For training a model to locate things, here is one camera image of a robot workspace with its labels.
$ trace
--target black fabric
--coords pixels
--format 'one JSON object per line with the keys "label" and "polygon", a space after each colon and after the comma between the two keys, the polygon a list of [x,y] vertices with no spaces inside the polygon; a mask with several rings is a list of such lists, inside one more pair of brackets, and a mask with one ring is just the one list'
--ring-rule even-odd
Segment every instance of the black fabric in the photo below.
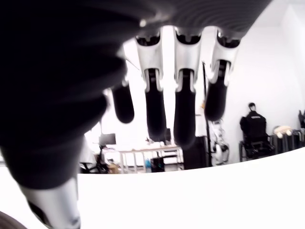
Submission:
{"label": "black fabric", "polygon": [[205,136],[196,137],[193,145],[189,149],[183,150],[183,166],[185,170],[208,166],[205,138]]}
{"label": "black fabric", "polygon": [[300,121],[301,128],[305,128],[305,111],[304,114],[302,114],[301,111],[299,111],[298,118]]}
{"label": "black fabric", "polygon": [[242,117],[240,127],[247,141],[266,141],[268,138],[266,119],[256,111],[251,111],[247,117]]}

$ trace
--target white wall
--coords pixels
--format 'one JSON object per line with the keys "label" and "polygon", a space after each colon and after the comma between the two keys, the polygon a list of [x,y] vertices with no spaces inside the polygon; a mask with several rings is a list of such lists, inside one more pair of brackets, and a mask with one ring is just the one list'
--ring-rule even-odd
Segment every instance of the white wall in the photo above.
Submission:
{"label": "white wall", "polygon": [[[303,4],[291,4],[282,21],[282,29],[293,55],[295,69],[301,88],[305,88],[305,1]],[[302,90],[305,108],[305,90]]]}
{"label": "white wall", "polygon": [[239,162],[239,121],[254,102],[267,119],[267,133],[277,125],[298,128],[298,110],[303,107],[293,58],[277,27],[253,27],[244,37],[227,94],[224,129],[230,144],[230,163]]}

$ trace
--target mannequin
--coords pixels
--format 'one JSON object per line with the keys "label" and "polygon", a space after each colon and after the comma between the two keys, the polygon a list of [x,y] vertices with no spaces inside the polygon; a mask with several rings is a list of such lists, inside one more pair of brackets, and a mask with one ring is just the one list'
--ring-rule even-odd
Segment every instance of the mannequin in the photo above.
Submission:
{"label": "mannequin", "polygon": [[255,103],[249,103],[250,112],[247,117],[242,117],[240,126],[249,141],[253,139],[265,140],[268,135],[266,134],[266,119],[256,112]]}
{"label": "mannequin", "polygon": [[249,114],[240,120],[240,127],[244,133],[240,155],[242,155],[242,147],[244,147],[247,158],[257,159],[261,156],[270,156],[274,153],[275,148],[269,143],[266,119],[256,112],[254,103],[250,103],[248,107]]}

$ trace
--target robotic finger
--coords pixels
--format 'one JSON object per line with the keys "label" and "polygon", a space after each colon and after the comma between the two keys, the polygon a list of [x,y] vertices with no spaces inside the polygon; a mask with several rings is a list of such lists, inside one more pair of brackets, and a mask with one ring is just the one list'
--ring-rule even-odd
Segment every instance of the robotic finger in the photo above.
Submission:
{"label": "robotic finger", "polygon": [[175,28],[176,106],[174,138],[182,148],[190,147],[195,140],[195,83],[201,53],[201,30]]}
{"label": "robotic finger", "polygon": [[142,78],[145,82],[146,114],[149,137],[159,141],[166,131],[163,99],[162,30],[136,37]]}
{"label": "robotic finger", "polygon": [[212,76],[209,78],[205,104],[205,117],[210,121],[219,120],[225,110],[227,87],[234,68],[240,40],[217,31],[212,57]]}

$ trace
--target black chair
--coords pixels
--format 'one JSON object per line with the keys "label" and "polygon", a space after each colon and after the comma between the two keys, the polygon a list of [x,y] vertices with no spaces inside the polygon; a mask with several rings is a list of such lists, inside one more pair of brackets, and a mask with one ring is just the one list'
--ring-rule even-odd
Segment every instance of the black chair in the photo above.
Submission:
{"label": "black chair", "polygon": [[275,147],[270,144],[270,136],[266,133],[266,119],[255,111],[254,103],[250,103],[249,108],[249,114],[240,121],[244,136],[239,143],[241,162],[275,154]]}

